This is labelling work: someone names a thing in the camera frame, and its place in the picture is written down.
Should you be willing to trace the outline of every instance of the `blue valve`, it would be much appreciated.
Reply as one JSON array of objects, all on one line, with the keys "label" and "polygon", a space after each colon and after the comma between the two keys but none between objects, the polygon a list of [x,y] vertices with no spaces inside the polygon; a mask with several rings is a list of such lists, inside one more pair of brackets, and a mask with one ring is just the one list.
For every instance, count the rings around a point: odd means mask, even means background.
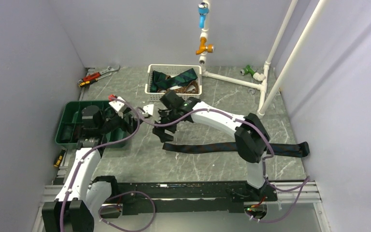
[{"label": "blue valve", "polygon": [[204,28],[204,22],[205,22],[205,17],[208,14],[208,4],[205,2],[202,2],[199,4],[199,14],[200,14],[200,28]]}]

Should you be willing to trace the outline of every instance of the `orange faucet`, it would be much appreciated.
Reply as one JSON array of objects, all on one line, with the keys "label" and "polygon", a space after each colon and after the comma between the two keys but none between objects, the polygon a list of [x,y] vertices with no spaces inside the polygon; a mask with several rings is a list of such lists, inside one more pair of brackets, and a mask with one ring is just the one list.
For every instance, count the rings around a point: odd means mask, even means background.
[{"label": "orange faucet", "polygon": [[205,45],[206,42],[207,42],[207,38],[201,37],[201,39],[200,39],[200,47],[196,51],[196,55],[200,55],[203,52],[213,53],[213,51],[214,51],[214,45],[213,44],[209,44],[209,45],[206,46]]}]

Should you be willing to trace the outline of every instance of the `green plastic bin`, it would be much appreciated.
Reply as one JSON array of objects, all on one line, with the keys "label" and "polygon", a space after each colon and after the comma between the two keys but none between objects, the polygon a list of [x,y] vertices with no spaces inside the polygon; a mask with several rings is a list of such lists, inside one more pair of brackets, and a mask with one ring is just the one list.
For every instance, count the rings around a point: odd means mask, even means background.
[{"label": "green plastic bin", "polygon": [[[65,110],[63,111],[62,118],[59,123],[59,127],[56,132],[55,142],[56,144],[64,147],[65,149],[76,149],[77,148],[77,133],[79,127],[83,125],[82,123],[82,110],[90,105],[96,105],[100,109],[105,110],[109,107],[108,101],[71,101],[66,104]],[[62,140],[61,135],[63,134],[64,130],[71,130],[72,137],[68,141]],[[123,139],[127,136],[125,131],[121,129],[116,129],[106,135],[106,139],[108,142],[117,141]],[[107,147],[124,147],[126,141],[122,143],[118,143],[115,145],[110,145]]]}]

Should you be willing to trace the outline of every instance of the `gray wall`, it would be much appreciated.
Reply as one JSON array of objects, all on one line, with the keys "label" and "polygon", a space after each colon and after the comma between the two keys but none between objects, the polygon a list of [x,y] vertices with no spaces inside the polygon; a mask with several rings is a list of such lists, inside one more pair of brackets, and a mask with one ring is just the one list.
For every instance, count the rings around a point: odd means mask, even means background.
[{"label": "gray wall", "polygon": [[371,1],[330,1],[282,90],[333,231],[371,232]]},{"label": "gray wall", "polygon": [[30,231],[84,68],[46,0],[0,0],[0,232]]},{"label": "gray wall", "polygon": [[[299,0],[283,48],[310,0]],[[200,0],[51,0],[86,67],[197,64]],[[289,0],[212,0],[208,65],[262,66]]]}]

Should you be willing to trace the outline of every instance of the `marble surface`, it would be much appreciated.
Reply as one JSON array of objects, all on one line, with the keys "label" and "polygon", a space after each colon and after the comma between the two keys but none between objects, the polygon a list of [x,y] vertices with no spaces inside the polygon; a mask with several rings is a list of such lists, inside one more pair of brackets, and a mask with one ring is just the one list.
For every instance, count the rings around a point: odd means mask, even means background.
[{"label": "marble surface", "polygon": [[[249,81],[239,74],[240,67],[210,67],[209,72]],[[144,92],[147,67],[123,67],[118,73],[90,86],[83,100],[106,100],[108,95],[123,97],[133,106],[149,104]],[[248,87],[203,77],[201,100],[228,111],[247,115],[258,108],[259,91],[249,94]],[[275,82],[270,72],[268,90]],[[295,143],[284,103],[278,94],[262,118],[272,143]],[[182,122],[174,135],[174,143],[200,145],[233,141],[233,137],[202,124]],[[152,134],[152,127],[142,124],[124,148],[107,148],[93,176],[114,175],[120,182],[226,181],[245,180],[246,163],[237,152],[183,154],[162,150],[162,143]],[[271,180],[304,179],[298,158],[274,157],[267,160]]]}]

